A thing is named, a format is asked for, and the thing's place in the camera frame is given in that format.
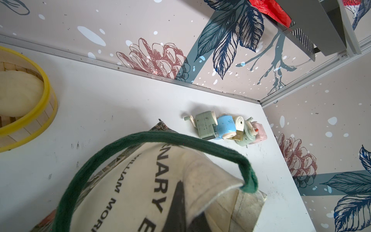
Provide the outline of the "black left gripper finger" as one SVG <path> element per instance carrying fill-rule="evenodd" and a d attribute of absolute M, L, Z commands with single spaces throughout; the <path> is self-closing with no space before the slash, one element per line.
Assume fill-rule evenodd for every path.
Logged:
<path fill-rule="evenodd" d="M 204 213 L 195 217 L 190 224 L 186 222 L 184 185 L 177 183 L 170 211 L 163 232 L 211 232 Z"/>

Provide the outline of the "canvas tote bag green handles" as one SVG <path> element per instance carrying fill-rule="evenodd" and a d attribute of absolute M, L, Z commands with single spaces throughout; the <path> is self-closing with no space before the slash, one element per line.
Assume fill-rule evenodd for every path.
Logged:
<path fill-rule="evenodd" d="M 248 159 L 159 122 L 97 152 L 35 232 L 162 232 L 177 183 L 186 222 L 204 213 L 212 232 L 251 232 L 267 196 Z"/>

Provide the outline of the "yellow sharpener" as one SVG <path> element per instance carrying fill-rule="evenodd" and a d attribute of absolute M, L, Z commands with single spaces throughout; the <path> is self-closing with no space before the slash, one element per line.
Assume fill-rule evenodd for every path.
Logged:
<path fill-rule="evenodd" d="M 242 141 L 243 140 L 243 133 L 244 131 L 237 130 L 236 134 L 229 138 L 229 140 L 234 140 L 234 141 Z"/>

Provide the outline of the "pale green sharpener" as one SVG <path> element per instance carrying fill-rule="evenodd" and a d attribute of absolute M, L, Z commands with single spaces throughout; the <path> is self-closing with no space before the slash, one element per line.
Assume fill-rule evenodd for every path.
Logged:
<path fill-rule="evenodd" d="M 244 122 L 242 140 L 236 141 L 238 145 L 244 147 L 255 142 L 259 130 L 252 125 L 252 122 L 253 122 L 252 117 L 250 117 Z"/>

